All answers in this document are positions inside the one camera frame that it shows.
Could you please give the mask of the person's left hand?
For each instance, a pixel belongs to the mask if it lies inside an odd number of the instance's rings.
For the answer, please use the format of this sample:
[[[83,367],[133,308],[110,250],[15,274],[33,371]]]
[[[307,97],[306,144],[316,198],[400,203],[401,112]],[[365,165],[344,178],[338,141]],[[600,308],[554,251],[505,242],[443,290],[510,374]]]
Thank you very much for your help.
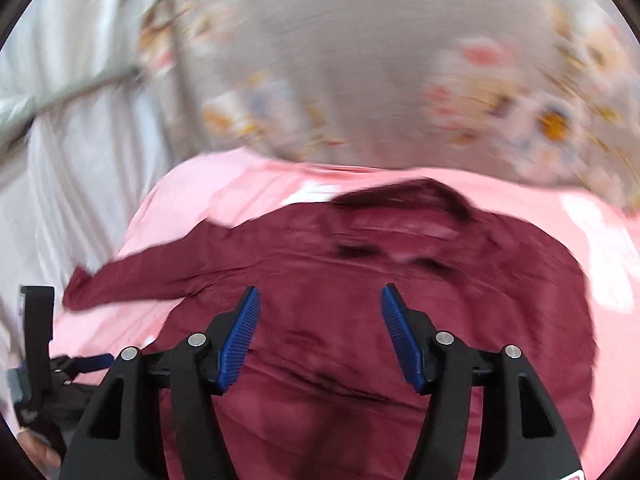
[[[28,429],[21,430],[16,435],[16,440],[38,469],[45,470],[48,467],[61,466],[62,460],[58,453]]]

